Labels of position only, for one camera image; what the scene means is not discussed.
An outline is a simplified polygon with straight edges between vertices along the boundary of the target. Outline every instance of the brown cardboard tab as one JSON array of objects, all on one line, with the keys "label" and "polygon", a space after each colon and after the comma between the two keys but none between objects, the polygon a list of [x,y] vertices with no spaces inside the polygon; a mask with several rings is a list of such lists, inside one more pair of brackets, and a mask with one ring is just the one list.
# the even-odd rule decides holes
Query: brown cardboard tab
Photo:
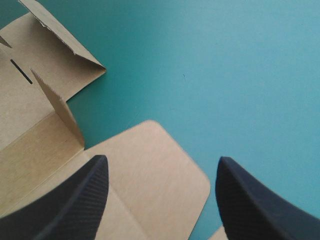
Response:
[{"label": "brown cardboard tab", "polygon": [[7,43],[6,40],[3,39],[3,37],[0,36],[0,44],[3,44],[5,46],[7,46],[8,48],[12,48],[9,43]]},{"label": "brown cardboard tab", "polygon": [[210,182],[158,123],[146,121],[86,154],[107,156],[109,184],[148,239],[188,239]]},{"label": "brown cardboard tab", "polygon": [[46,10],[39,2],[35,0],[19,0],[24,5],[42,26],[52,31],[68,48],[72,50],[75,55],[83,57],[101,68],[102,66],[98,60],[84,47],[78,40],[60,23],[57,19]]},{"label": "brown cardboard tab", "polygon": [[85,139],[78,125],[76,124],[76,120],[74,119],[74,116],[72,115],[66,102],[63,101],[62,98],[50,86],[45,84],[41,77],[39,77],[39,75],[33,69],[31,69],[31,71],[40,87],[42,88],[44,94],[52,104],[55,112],[60,116],[61,120],[69,128],[69,130],[75,135],[79,143],[82,146],[85,146]]},{"label": "brown cardboard tab", "polygon": [[209,240],[228,240],[224,227],[219,227],[219,229],[209,238]]}]

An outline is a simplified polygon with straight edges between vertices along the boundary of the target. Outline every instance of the cardboard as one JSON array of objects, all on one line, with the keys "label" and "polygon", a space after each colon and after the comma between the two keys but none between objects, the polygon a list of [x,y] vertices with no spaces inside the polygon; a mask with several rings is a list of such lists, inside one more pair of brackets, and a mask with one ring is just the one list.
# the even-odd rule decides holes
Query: cardboard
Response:
[{"label": "cardboard", "polygon": [[0,216],[106,155],[109,196],[96,239],[187,239],[210,192],[206,175],[154,121],[84,150],[66,101],[106,69],[38,2],[21,3],[32,14],[0,30]]},{"label": "cardboard", "polygon": [[228,240],[224,227],[219,227],[219,229],[209,238],[209,240]]}]

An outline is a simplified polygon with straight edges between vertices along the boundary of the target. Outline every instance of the black ribbed plastic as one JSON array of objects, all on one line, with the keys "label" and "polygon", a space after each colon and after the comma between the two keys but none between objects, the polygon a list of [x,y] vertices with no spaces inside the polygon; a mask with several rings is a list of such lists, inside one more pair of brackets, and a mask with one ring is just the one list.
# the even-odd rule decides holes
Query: black ribbed plastic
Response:
[{"label": "black ribbed plastic", "polygon": [[109,190],[108,162],[96,155],[46,195],[0,219],[0,240],[93,240]]},{"label": "black ribbed plastic", "polygon": [[216,200],[229,240],[320,240],[320,220],[269,190],[230,157],[221,157]]}]

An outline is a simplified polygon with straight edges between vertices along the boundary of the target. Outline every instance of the cardboard slot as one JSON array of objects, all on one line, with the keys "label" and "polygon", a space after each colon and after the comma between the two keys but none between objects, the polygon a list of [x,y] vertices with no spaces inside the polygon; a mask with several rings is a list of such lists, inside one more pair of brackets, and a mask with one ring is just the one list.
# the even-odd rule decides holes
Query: cardboard slot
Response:
[{"label": "cardboard slot", "polygon": [[31,79],[25,74],[24,71],[22,71],[22,69],[18,66],[18,64],[16,64],[16,62],[13,59],[10,59],[10,62],[16,67],[16,69],[18,69],[18,71],[22,74],[22,76],[24,76],[24,78],[28,81],[28,83],[30,84],[33,83]]}]

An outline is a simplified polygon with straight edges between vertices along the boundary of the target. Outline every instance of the teal background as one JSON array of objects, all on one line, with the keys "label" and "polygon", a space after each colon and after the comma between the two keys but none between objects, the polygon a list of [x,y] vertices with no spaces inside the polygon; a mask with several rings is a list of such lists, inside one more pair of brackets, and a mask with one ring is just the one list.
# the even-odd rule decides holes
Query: teal background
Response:
[{"label": "teal background", "polygon": [[[0,27],[26,12],[2,1]],[[208,175],[191,240],[221,225],[222,155],[320,217],[319,1],[41,2],[107,67],[68,101],[86,148],[153,119]]]}]

